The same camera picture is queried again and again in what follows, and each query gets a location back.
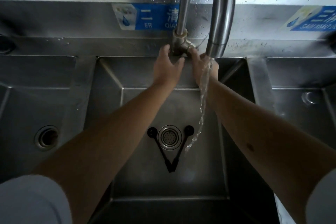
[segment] faucet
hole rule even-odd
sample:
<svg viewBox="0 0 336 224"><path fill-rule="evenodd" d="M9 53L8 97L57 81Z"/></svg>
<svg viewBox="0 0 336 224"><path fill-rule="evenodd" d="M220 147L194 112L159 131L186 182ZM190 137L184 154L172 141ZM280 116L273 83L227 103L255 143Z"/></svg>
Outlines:
<svg viewBox="0 0 336 224"><path fill-rule="evenodd" d="M230 35L235 2L236 0L213 0L209 40L206 48L206 54L211 58L223 56ZM189 6L190 0L180 0L177 25L172 37L171 50L174 56L180 56L187 53L190 47L195 47L187 39L186 24Z"/></svg>

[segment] sink drain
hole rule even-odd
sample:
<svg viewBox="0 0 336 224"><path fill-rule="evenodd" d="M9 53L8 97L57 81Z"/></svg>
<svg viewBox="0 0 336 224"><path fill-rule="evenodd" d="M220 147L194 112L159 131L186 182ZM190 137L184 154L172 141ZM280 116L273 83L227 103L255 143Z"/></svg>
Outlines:
<svg viewBox="0 0 336 224"><path fill-rule="evenodd" d="M180 146L182 134L177 127L168 125L160 129L158 139L162 148L165 150L174 150Z"/></svg>
<svg viewBox="0 0 336 224"><path fill-rule="evenodd" d="M48 125L40 128L35 135L34 143L40 150L50 150L57 144L58 129Z"/></svg>

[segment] person's left hand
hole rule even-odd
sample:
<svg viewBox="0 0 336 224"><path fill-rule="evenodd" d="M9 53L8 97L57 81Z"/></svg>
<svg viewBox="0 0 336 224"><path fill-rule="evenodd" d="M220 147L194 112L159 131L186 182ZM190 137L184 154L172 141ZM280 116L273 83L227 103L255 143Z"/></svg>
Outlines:
<svg viewBox="0 0 336 224"><path fill-rule="evenodd" d="M170 45L164 45L160 48L159 56L154 63L154 81L155 85L164 85L173 90L177 85L184 65L184 58L180 58L174 65L168 57Z"/></svg>

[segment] person's right arm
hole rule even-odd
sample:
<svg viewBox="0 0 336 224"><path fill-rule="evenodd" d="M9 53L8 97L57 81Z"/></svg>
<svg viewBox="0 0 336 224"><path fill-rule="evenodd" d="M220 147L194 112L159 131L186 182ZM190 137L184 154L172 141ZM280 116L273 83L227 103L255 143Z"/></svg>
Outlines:
<svg viewBox="0 0 336 224"><path fill-rule="evenodd" d="M201 59L195 49L190 52L199 85L209 57ZM336 151L221 84L217 63L211 71L207 100L295 222L306 223L307 200L322 177L336 168Z"/></svg>

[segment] sink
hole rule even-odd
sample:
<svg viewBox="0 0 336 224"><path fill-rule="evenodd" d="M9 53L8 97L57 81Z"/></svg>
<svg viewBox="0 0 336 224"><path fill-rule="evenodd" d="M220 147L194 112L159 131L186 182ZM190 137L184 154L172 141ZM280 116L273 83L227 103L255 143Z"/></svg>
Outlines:
<svg viewBox="0 0 336 224"><path fill-rule="evenodd" d="M268 58L275 112L336 149L336 59Z"/></svg>
<svg viewBox="0 0 336 224"><path fill-rule="evenodd" d="M74 57L0 56L0 182L53 152L74 67Z"/></svg>
<svg viewBox="0 0 336 224"><path fill-rule="evenodd" d="M154 61L151 57L98 59L85 127L150 86ZM241 58L217 61L219 78L226 78L227 86L254 101L246 61ZM232 73L237 63L240 66ZM150 125L158 131L166 126L173 129L169 137L160 137L162 141L168 140L168 144L181 140L187 125L193 126L195 133L198 129L200 91L191 71L191 62L186 60L177 87ZM179 148L161 147L172 162ZM93 223L279 222L273 192L210 109L200 137L189 152L182 152L175 172L168 172L154 139L145 134L104 198L107 204L91 220Z"/></svg>

